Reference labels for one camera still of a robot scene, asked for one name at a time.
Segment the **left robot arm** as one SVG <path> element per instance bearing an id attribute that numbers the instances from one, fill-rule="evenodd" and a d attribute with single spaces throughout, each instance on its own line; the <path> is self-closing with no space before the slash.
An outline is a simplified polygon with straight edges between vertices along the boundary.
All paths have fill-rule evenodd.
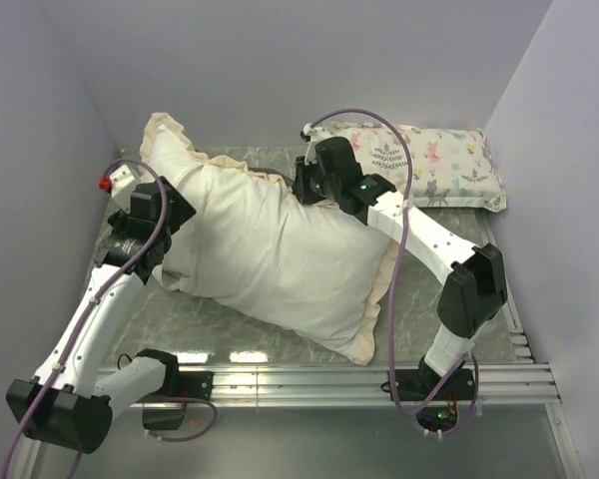
<path id="1" fill-rule="evenodd" d="M 195 213 L 160 177 L 136 185 L 130 207 L 110 216 L 111 233 L 67 329 L 33 377 L 14 380 L 6 392 L 27 438 L 90 454 L 136 401 L 149 395 L 169 401 L 179 394 L 178 358 L 165 351 L 144 349 L 113 375 L 101 379 L 98 373 L 125 314 L 169 251 L 172 235 Z"/>

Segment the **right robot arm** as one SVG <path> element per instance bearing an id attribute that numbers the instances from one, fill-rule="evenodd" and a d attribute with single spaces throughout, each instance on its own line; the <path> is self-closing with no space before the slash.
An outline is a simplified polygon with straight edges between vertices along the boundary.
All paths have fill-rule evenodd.
<path id="1" fill-rule="evenodd" d="M 399 244 L 426 266 L 442 286 L 437 305 L 440 327 L 417 372 L 408 379 L 391 369 L 394 400 L 439 399 L 451 391 L 458 369 L 470 356 L 473 338 L 508 300 L 504 261 L 492 243 L 478 246 L 456 236 L 413 206 L 378 174 L 366 174 L 352 145 L 342 137 L 308 139 L 296 160 L 293 191 L 304 205 L 334 202 Z"/>

